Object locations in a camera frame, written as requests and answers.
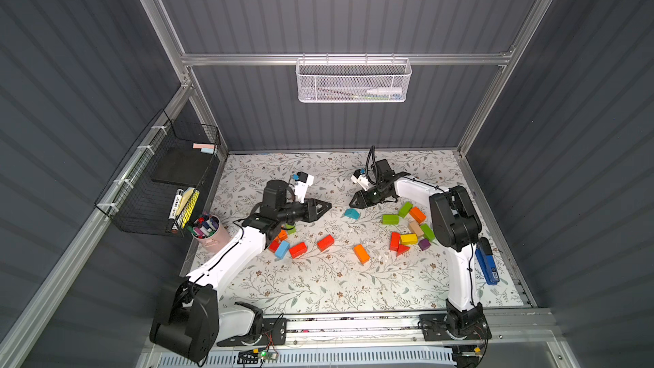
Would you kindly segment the teal triangle block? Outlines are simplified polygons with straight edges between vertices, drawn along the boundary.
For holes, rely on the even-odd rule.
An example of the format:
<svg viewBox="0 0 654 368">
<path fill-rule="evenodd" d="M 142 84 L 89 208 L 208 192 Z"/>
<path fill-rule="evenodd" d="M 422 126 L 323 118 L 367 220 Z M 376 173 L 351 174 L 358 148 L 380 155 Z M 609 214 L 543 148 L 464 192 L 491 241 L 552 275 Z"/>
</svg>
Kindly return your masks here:
<svg viewBox="0 0 654 368">
<path fill-rule="evenodd" d="M 346 209 L 344 211 L 343 215 L 345 217 L 347 217 L 349 219 L 353 219 L 353 220 L 359 220 L 359 218 L 360 218 L 359 211 L 357 211 L 356 209 L 352 209 L 352 208 Z"/>
</svg>

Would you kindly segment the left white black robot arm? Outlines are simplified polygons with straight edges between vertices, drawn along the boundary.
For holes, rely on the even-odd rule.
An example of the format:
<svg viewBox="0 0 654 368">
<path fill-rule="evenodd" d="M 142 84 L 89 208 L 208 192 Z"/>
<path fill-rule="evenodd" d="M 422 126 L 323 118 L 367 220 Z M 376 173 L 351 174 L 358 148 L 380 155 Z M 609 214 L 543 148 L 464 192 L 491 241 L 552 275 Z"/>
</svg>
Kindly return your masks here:
<svg viewBox="0 0 654 368">
<path fill-rule="evenodd" d="M 331 203 L 296 195 L 288 182 L 271 180 L 262 201 L 247 218 L 238 220 L 238 234 L 209 261 L 167 283 L 149 332 L 150 342 L 201 364 L 219 342 L 254 345 L 267 334 L 263 313 L 254 305 L 236 302 L 220 308 L 219 298 L 247 264 L 266 250 L 285 226 L 315 223 Z"/>
</svg>

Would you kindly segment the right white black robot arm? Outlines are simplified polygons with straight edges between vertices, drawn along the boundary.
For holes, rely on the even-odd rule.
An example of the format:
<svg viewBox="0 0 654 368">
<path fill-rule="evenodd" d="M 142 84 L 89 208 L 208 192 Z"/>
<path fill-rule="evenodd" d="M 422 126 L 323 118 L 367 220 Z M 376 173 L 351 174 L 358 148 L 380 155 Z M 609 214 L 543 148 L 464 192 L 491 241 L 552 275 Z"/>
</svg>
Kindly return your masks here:
<svg viewBox="0 0 654 368">
<path fill-rule="evenodd" d="M 427 206 L 434 238 L 446 248 L 449 291 L 446 298 L 446 330 L 454 339 L 477 334 L 487 340 L 490 327 L 476 291 L 474 258 L 482 223 L 465 187 L 442 189 L 394 172 L 387 160 L 355 170 L 351 180 L 360 186 L 350 201 L 353 209 L 366 209 L 389 199 L 407 199 Z"/>
</svg>

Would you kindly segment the orange rectangular block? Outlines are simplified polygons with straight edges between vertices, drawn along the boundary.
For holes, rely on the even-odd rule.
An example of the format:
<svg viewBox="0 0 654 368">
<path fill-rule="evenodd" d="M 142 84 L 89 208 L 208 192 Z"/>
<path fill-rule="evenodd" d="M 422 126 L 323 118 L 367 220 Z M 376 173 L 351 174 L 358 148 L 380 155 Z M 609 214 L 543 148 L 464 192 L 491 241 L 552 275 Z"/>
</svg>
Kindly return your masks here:
<svg viewBox="0 0 654 368">
<path fill-rule="evenodd" d="M 356 245 L 354 247 L 354 254 L 362 265 L 366 265 L 371 260 L 371 257 L 363 245 Z"/>
</svg>

